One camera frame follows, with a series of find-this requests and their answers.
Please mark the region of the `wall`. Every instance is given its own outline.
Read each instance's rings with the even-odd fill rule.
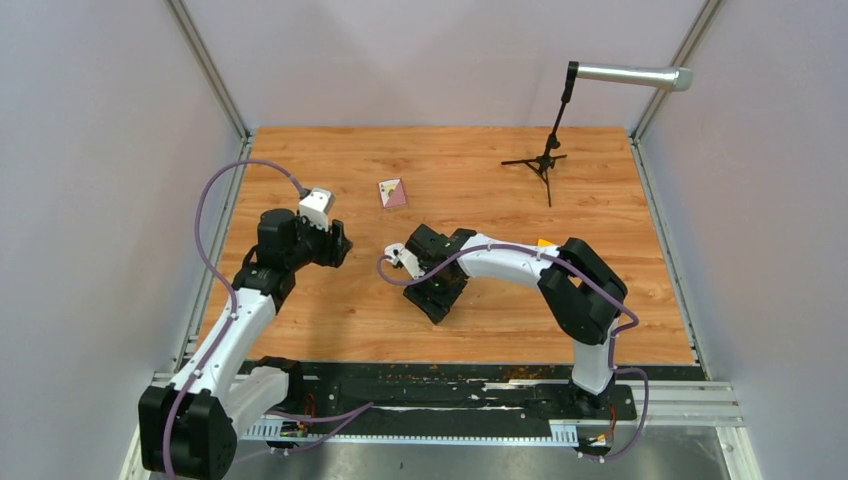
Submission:
[[[164,2],[4,2],[0,45],[0,476],[114,479],[237,140]]]
[[[666,66],[703,0],[187,0],[251,127],[550,125],[569,60]],[[578,82],[563,124],[653,91]]]
[[[726,2],[644,142],[700,344],[767,479],[844,478],[848,4]]]

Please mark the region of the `tripod stand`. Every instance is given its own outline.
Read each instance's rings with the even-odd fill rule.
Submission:
[[[551,156],[551,150],[556,150],[560,147],[559,140],[557,140],[556,137],[556,132],[557,129],[559,129],[559,122],[562,120],[562,113],[565,111],[565,106],[569,101],[571,101],[571,92],[574,90],[574,81],[577,79],[577,69],[579,66],[580,64],[578,62],[568,62],[568,73],[565,76],[565,90],[563,90],[562,97],[560,98],[562,104],[559,106],[559,113],[557,113],[554,128],[551,130],[551,133],[548,135],[548,140],[545,142],[545,153],[532,159],[528,158],[524,160],[508,160],[501,162],[501,165],[516,165],[523,163],[524,165],[527,165],[530,170],[533,170],[533,172],[542,179],[542,182],[545,183],[545,189],[548,191],[549,207],[552,207],[553,203],[551,202],[551,181],[548,177],[548,169],[554,168],[557,160],[568,156],[568,154]]]

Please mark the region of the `silver cylinder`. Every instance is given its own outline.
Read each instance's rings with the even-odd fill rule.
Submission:
[[[692,85],[693,77],[692,70],[683,67],[640,68],[580,62],[577,68],[577,78],[644,85],[668,92],[687,90]]]

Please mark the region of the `wooden table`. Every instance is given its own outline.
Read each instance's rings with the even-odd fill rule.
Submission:
[[[621,363],[691,364],[669,281],[626,133],[621,128],[566,128],[568,153],[551,171],[553,208],[544,185],[523,165],[500,161],[542,151],[546,128],[263,128],[252,158],[278,162],[306,187],[336,195],[331,216],[344,222],[354,248],[336,270],[308,266],[276,320],[250,352],[299,360],[425,362],[572,362],[570,338],[542,296],[490,279],[471,279],[451,313],[434,326],[375,271],[391,243],[420,223],[450,235],[464,227],[535,244],[586,240],[622,277],[626,304],[643,322],[618,343]],[[377,183],[403,178],[409,207],[386,212]],[[228,278],[256,242],[259,215],[296,209],[289,182],[273,169],[248,168],[224,248]],[[401,279],[403,270],[391,272]],[[216,285],[201,330],[226,301]]]

